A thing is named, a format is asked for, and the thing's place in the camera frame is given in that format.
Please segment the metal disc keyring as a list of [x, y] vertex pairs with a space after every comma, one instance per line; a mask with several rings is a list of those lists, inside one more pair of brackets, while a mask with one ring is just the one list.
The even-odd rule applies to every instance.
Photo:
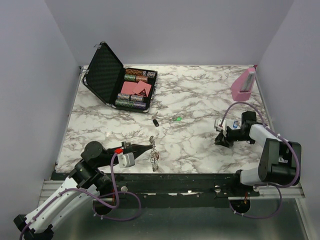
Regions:
[[159, 169], [159, 152], [156, 150], [156, 143], [153, 135], [149, 138], [149, 143], [152, 146], [149, 154], [152, 171], [156, 172]]

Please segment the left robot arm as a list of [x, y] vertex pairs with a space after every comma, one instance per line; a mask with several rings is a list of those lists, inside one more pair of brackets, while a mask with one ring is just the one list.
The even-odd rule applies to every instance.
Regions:
[[129, 168], [150, 145], [123, 142], [120, 147], [106, 149], [98, 141], [89, 142], [81, 153], [80, 161], [45, 202], [28, 214], [19, 214], [13, 222], [20, 230], [21, 240], [50, 240], [56, 224], [74, 210], [92, 199], [115, 210], [120, 205], [120, 195], [115, 165]]

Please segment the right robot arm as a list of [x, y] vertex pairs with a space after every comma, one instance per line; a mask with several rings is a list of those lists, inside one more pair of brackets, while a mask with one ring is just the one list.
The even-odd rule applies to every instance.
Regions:
[[301, 145], [273, 135], [257, 121], [254, 111], [242, 113], [240, 123], [216, 119], [214, 128], [218, 132], [215, 145], [231, 148], [235, 142], [247, 142], [262, 147], [258, 167], [236, 172], [239, 178], [230, 183], [234, 195], [243, 195], [248, 186], [272, 183], [288, 187], [299, 183], [301, 170], [297, 164], [301, 162]]

